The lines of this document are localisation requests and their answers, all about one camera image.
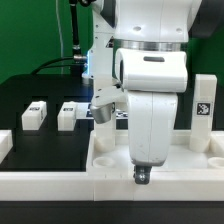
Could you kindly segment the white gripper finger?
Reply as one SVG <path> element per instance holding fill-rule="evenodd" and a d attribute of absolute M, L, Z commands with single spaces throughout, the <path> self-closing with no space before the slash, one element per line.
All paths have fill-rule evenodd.
<path fill-rule="evenodd" d="M 136 184 L 147 185 L 150 182 L 151 166 L 135 165 L 134 180 Z"/>

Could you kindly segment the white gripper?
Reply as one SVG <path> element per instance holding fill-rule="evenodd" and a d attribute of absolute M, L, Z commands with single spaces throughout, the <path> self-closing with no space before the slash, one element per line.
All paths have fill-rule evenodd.
<path fill-rule="evenodd" d="M 163 165 L 174 128 L 177 95 L 187 87 L 186 54 L 120 48 L 115 73 L 126 96 L 132 162 Z"/>

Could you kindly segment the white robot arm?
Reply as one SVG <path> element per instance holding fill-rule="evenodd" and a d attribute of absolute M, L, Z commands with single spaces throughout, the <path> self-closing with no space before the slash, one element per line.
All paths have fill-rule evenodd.
<path fill-rule="evenodd" d="M 207 37 L 224 26 L 224 0 L 100 0 L 97 13 L 114 29 L 112 84 L 97 85 L 90 110 L 98 124 L 116 105 L 128 112 L 129 153 L 137 184 L 166 161 L 179 93 L 186 90 L 190 36 Z"/>

